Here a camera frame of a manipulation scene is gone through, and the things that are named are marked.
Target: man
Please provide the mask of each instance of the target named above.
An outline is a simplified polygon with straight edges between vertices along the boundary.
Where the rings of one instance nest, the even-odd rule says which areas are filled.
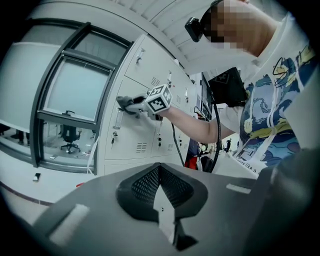
[[[221,139],[239,133],[233,160],[259,174],[300,150],[285,110],[307,86],[317,66],[309,40],[289,13],[277,22],[242,0],[217,0],[201,19],[204,36],[230,43],[256,57],[254,74],[244,81],[244,107],[226,107],[220,114]],[[161,113],[186,135],[202,143],[217,141],[217,121],[193,119],[177,108]]]
[[[231,138],[226,141],[226,152],[227,153],[229,152],[230,147],[231,147]]]

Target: glass pane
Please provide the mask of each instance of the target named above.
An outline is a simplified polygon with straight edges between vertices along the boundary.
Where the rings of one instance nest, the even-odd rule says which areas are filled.
[[[34,25],[21,42],[45,43],[61,46],[76,30],[54,25]]]
[[[56,164],[85,167],[95,143],[95,136],[95,130],[44,122],[44,159]]]
[[[29,132],[40,80],[59,47],[14,43],[0,67],[0,123]]]
[[[118,65],[127,48],[102,35],[89,33],[75,49]]]
[[[94,121],[109,71],[73,59],[64,59],[46,98],[44,109],[73,111],[73,117]]]
[[[0,123],[0,143],[30,155],[30,134]]]

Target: vr headset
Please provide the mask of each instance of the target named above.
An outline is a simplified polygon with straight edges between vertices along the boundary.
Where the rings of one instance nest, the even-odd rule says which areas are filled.
[[[213,1],[210,5],[209,9],[217,6],[222,1],[223,0]],[[187,23],[184,25],[184,27],[185,27],[186,31],[188,32],[188,34],[190,35],[190,37],[192,38],[192,40],[197,43],[200,41],[201,37],[204,35],[205,25],[206,24],[204,21],[204,17],[202,17],[201,21],[199,21],[198,18],[191,17],[187,21]]]

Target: office chair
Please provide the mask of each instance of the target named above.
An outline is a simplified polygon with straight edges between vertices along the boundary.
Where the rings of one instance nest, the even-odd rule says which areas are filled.
[[[69,112],[74,113],[73,111],[67,110],[65,113],[62,113],[62,114],[66,116],[70,116]],[[62,150],[63,148],[67,148],[69,154],[72,153],[70,151],[71,148],[75,148],[79,150],[79,152],[81,152],[81,149],[79,148],[79,146],[74,144],[74,141],[77,141],[80,139],[80,135],[81,135],[81,131],[79,131],[79,133],[77,134],[77,127],[63,124],[61,137],[68,144],[61,146],[60,149]]]

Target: t-shirt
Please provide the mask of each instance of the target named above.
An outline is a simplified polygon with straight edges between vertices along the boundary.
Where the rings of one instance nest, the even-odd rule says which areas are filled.
[[[284,112],[307,86],[317,61],[307,36],[289,13],[253,62],[255,72],[244,81],[245,106],[226,107],[219,117],[225,127],[239,133],[233,157],[259,174],[300,150]]]

